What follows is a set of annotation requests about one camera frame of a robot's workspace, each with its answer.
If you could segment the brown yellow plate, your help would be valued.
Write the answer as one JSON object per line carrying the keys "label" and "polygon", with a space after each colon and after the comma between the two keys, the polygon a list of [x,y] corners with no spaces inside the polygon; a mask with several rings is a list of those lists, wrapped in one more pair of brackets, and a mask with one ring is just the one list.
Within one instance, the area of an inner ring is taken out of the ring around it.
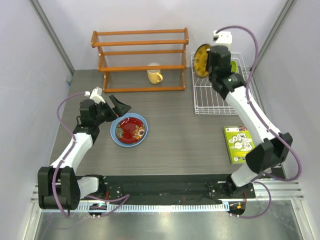
{"label": "brown yellow plate", "polygon": [[195,74],[199,78],[205,78],[209,75],[209,72],[207,71],[207,59],[208,59],[208,50],[210,50],[211,45],[210,44],[202,44],[200,45],[194,54],[194,71]]}

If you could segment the blue plate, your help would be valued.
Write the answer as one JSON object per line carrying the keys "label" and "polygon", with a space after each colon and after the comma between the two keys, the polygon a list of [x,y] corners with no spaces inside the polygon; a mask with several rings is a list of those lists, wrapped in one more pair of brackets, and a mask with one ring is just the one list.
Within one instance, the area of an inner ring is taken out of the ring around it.
{"label": "blue plate", "polygon": [[116,135],[115,135],[116,124],[119,123],[121,120],[123,120],[126,117],[135,117],[135,118],[138,118],[143,121],[143,123],[146,125],[146,134],[145,134],[144,138],[142,139],[142,141],[146,138],[147,133],[148,133],[147,121],[141,115],[139,115],[137,113],[126,113],[124,116],[121,116],[121,117],[117,118],[116,120],[114,120],[110,126],[110,135],[111,135],[112,140],[116,144],[118,144],[122,147],[126,147],[126,148],[135,147],[138,144],[140,144],[142,141],[140,141],[139,143],[136,143],[134,145],[127,145],[127,144],[120,143],[118,140],[116,140]]}

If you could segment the red floral plate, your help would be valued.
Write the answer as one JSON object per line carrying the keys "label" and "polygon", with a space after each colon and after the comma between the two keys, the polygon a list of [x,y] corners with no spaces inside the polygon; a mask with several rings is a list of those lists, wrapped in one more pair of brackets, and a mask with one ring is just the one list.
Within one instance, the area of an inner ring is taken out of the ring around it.
{"label": "red floral plate", "polygon": [[138,144],[147,133],[147,126],[137,117],[125,117],[115,126],[115,138],[125,145]]}

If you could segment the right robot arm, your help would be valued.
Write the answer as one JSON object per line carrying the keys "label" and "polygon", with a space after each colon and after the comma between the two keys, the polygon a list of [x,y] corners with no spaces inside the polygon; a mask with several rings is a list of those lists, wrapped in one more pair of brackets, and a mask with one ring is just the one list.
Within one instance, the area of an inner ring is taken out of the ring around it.
{"label": "right robot arm", "polygon": [[249,83],[232,72],[231,53],[226,46],[208,47],[206,53],[205,69],[213,89],[233,107],[255,145],[246,154],[245,163],[226,178],[226,193],[236,198],[258,175],[285,161],[293,138],[289,133],[281,133],[250,97]]}

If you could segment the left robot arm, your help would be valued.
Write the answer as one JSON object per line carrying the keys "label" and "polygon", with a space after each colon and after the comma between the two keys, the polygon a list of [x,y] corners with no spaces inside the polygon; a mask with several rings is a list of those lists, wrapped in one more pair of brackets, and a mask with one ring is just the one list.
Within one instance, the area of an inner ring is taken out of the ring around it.
{"label": "left robot arm", "polygon": [[87,151],[100,133],[99,126],[124,116],[131,106],[120,102],[113,95],[113,107],[98,93],[85,92],[87,99],[79,104],[80,115],[76,127],[70,130],[71,140],[59,158],[50,166],[41,167],[37,173],[38,203],[43,210],[60,210],[62,214],[75,210],[81,199],[88,195],[100,200],[107,192],[101,175],[77,178],[76,171]]}

